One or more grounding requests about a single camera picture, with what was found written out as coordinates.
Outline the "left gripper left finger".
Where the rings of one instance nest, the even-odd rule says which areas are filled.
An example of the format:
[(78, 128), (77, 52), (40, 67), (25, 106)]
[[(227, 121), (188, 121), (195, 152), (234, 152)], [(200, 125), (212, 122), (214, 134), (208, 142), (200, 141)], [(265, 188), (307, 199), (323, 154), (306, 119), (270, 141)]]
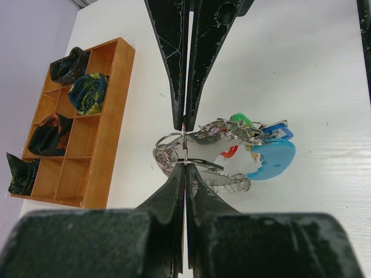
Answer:
[(183, 272), (184, 164), (177, 164), (167, 181), (137, 207), (150, 217), (145, 243), (145, 275)]

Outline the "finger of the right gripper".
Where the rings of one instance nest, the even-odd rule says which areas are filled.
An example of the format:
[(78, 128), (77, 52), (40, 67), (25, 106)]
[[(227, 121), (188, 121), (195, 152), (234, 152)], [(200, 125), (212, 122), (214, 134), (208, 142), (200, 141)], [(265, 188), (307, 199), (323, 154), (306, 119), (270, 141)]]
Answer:
[(173, 126), (181, 130), (186, 94), (190, 1), (146, 0), (145, 5), (169, 79)]
[(203, 87), (235, 19), (246, 15), (253, 2), (254, 0), (194, 2), (185, 102), (186, 131), (194, 130)]

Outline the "black key tag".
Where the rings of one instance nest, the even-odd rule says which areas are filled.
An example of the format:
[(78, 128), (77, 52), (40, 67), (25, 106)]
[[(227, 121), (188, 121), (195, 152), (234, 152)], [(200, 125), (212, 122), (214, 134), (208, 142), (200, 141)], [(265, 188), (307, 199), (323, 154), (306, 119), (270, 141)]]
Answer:
[(215, 164), (213, 162), (209, 162), (209, 161), (204, 160), (204, 159), (186, 159), (184, 161), (184, 163), (185, 164), (193, 163), (196, 166), (203, 167), (203, 168), (205, 168), (207, 170), (211, 170), (211, 171), (223, 171), (224, 170), (223, 166)]

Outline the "metal key organiser disc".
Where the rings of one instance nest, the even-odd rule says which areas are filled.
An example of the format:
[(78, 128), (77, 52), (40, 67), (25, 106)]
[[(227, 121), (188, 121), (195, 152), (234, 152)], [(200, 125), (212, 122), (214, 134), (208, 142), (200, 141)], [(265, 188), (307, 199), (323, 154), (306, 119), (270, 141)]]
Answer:
[[(252, 181), (269, 180), (290, 166), (296, 154), (293, 136), (287, 120), (266, 125), (237, 113), (200, 126), (196, 132), (167, 134), (156, 142), (152, 155), (166, 176), (177, 164), (193, 163), (212, 189), (222, 186), (229, 192), (248, 191)], [(250, 154), (257, 169), (224, 173), (224, 167), (215, 161), (219, 156), (231, 159), (239, 148)]]

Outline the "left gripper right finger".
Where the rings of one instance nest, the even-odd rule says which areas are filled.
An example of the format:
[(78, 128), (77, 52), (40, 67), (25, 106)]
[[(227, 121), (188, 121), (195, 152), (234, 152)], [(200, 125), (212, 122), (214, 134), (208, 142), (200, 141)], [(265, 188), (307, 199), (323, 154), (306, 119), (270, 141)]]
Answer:
[(194, 277), (215, 277), (215, 248), (225, 246), (223, 218), (239, 212), (218, 196), (202, 179), (196, 165), (185, 167), (188, 267)]

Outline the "red tag key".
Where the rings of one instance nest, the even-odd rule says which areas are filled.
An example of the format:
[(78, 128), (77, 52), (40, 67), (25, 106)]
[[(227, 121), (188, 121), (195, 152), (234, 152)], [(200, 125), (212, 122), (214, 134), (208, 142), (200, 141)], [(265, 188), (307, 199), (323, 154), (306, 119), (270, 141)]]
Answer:
[(228, 150), (228, 152), (222, 152), (221, 153), (221, 156), (224, 157), (224, 158), (226, 158), (226, 159), (229, 159), (229, 158), (231, 158), (231, 157), (233, 157), (235, 155), (235, 153), (237, 152), (237, 150), (238, 150), (238, 145), (233, 146), (233, 147), (231, 147)]

